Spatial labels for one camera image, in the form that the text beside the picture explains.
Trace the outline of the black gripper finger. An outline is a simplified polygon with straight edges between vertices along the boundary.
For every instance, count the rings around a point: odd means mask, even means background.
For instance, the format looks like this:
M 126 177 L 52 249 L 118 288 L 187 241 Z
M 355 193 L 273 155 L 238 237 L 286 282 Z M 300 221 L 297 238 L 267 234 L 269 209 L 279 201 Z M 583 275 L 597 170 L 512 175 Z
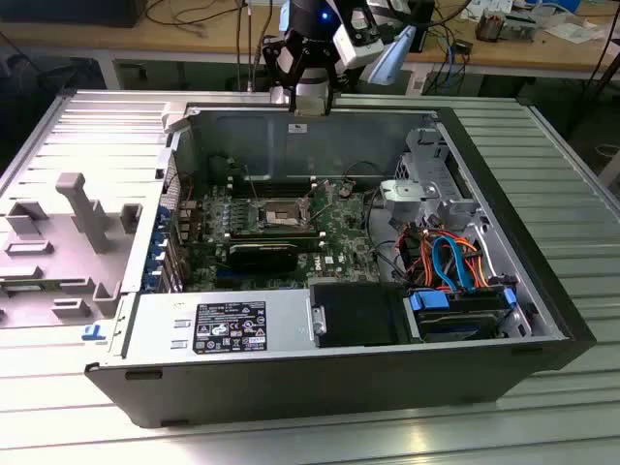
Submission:
M 298 58 L 288 49 L 286 40 L 269 38 L 263 42 L 263 59 L 272 84 L 282 88 L 289 98 L 289 112 L 295 112 Z
M 334 51 L 329 46 L 302 48 L 298 70 L 298 114 L 328 115 L 338 89 Z

